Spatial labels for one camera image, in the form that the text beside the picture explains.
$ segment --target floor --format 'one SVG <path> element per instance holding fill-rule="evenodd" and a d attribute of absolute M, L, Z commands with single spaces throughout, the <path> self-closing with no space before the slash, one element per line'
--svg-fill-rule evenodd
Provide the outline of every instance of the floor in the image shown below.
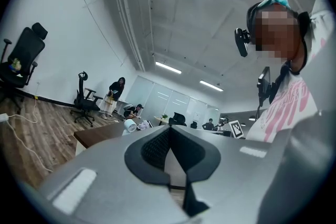
<path fill-rule="evenodd" d="M 35 99 L 24 98 L 21 103 L 21 116 L 35 121 L 33 110 Z M 44 166 L 55 170 L 58 166 L 75 157 L 76 142 L 73 137 L 75 131 L 91 128 L 85 119 L 74 123 L 75 114 L 70 115 L 71 108 L 44 101 L 36 100 L 35 115 L 37 123 L 30 123 L 25 119 L 14 116 L 9 123 L 15 129 L 17 136 L 31 150 L 41 158 Z M 9 99 L 0 105 L 0 114 L 16 114 L 17 109 Z M 95 116 L 94 127 L 113 124 L 120 120 L 115 115 L 107 121 L 98 115 Z M 36 156 L 25 149 L 21 142 L 15 138 L 13 130 L 5 122 L 0 123 L 0 147 L 6 157 L 13 174 L 34 188 L 38 188 L 44 178 L 49 174 L 44 170 Z M 172 198 L 182 206 L 184 190 L 171 190 Z"/>

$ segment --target chair base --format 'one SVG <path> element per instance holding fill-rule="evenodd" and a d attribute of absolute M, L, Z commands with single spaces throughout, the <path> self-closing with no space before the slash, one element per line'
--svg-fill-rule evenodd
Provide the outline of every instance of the chair base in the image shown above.
<path fill-rule="evenodd" d="M 24 97 L 19 95 L 18 93 L 14 92 L 13 88 L 7 88 L 7 87 L 3 87 L 1 88 L 1 92 L 3 92 L 3 96 L 0 99 L 0 104 L 6 99 L 9 98 L 17 107 L 17 114 L 21 113 L 21 106 L 17 103 L 15 97 L 20 98 L 21 102 L 23 102 Z"/>
<path fill-rule="evenodd" d="M 90 124 L 91 127 L 93 127 L 93 123 L 90 121 L 89 118 L 92 118 L 92 121 L 95 120 L 95 118 L 91 115 L 89 115 L 87 110 L 81 110 L 81 111 L 76 111 L 76 110 L 70 110 L 70 114 L 72 115 L 73 113 L 80 114 L 77 118 L 75 118 L 74 122 L 77 123 L 77 120 L 80 118 L 85 118 Z"/>

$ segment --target black and white marker board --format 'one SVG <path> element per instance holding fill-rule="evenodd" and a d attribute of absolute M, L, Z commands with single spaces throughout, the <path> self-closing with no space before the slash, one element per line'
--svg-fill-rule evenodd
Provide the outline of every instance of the black and white marker board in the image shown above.
<path fill-rule="evenodd" d="M 230 121 L 229 125 L 234 138 L 241 138 L 244 136 L 242 127 L 238 121 Z"/>

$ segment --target white t-shirt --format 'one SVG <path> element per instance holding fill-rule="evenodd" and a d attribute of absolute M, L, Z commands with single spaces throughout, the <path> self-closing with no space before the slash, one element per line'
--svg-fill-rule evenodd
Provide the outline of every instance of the white t-shirt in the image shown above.
<path fill-rule="evenodd" d="M 310 29 L 304 37 L 308 52 L 306 65 L 324 46 L 334 27 L 335 14 L 328 0 L 315 0 Z M 289 73 L 272 104 L 251 127 L 246 139 L 271 143 L 278 131 L 292 128 L 298 121 L 316 112 L 314 99 L 302 77 Z"/>

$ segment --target baseboard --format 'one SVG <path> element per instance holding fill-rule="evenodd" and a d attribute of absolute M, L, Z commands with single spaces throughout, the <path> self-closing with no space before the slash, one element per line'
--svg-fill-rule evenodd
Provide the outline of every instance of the baseboard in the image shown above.
<path fill-rule="evenodd" d="M 35 95 L 33 95 L 31 93 L 28 93 L 28 92 L 25 92 L 23 90 L 20 90 L 18 88 L 15 88 L 14 92 L 16 92 L 17 94 L 22 95 L 24 97 L 28 97 L 28 98 L 32 98 L 32 99 L 35 98 Z M 37 99 L 41 100 L 41 101 L 44 101 L 44 102 L 52 103 L 52 104 L 58 104 L 58 105 L 68 106 L 70 108 L 74 108 L 75 107 L 74 104 L 64 103 L 64 102 L 56 101 L 56 100 L 45 98 L 45 97 L 41 97 L 41 96 L 37 96 Z"/>
<path fill-rule="evenodd" d="M 172 189 L 179 189 L 179 190 L 185 190 L 185 187 L 174 186 L 174 185 L 170 185 L 170 188 L 172 188 Z"/>

